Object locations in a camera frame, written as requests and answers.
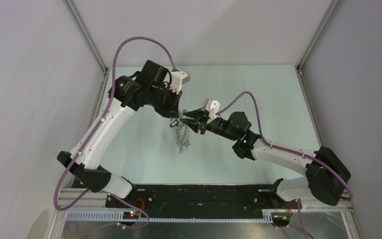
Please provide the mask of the grey toothed keyring disc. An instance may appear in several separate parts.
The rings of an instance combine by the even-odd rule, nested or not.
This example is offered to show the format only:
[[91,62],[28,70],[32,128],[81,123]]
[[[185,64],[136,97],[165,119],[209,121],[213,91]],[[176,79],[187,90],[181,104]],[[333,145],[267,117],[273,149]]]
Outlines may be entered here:
[[176,118],[174,123],[174,132],[176,137],[176,145],[179,148],[179,153],[183,153],[185,149],[187,149],[191,143],[190,143],[190,129],[189,127],[182,122],[182,119],[187,119],[188,117],[185,116],[185,113],[187,110],[182,110],[180,113],[179,118]]

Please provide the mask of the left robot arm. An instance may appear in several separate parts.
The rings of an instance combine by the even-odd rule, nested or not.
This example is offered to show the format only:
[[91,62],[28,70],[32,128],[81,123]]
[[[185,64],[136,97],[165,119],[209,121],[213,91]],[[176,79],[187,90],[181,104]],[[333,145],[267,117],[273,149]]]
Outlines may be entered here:
[[102,157],[121,127],[141,107],[152,106],[164,118],[178,118],[181,88],[189,79],[189,73],[170,72],[151,60],[132,76],[117,78],[109,89],[114,95],[107,99],[105,109],[82,140],[70,151],[61,151],[57,160],[90,191],[105,191],[116,195],[123,206],[134,206],[134,185],[104,169],[100,164]]

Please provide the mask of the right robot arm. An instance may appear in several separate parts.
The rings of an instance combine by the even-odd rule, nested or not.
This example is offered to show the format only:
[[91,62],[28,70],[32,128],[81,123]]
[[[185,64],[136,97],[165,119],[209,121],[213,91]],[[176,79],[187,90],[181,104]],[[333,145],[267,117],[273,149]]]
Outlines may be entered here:
[[351,173],[335,152],[325,146],[304,150],[262,139],[251,131],[244,112],[233,112],[229,119],[210,118],[207,110],[187,112],[181,122],[194,132],[213,134],[234,141],[233,151],[239,158],[270,162],[299,173],[294,179],[278,179],[269,194],[270,204],[282,208],[288,201],[317,199],[336,206],[351,178]]

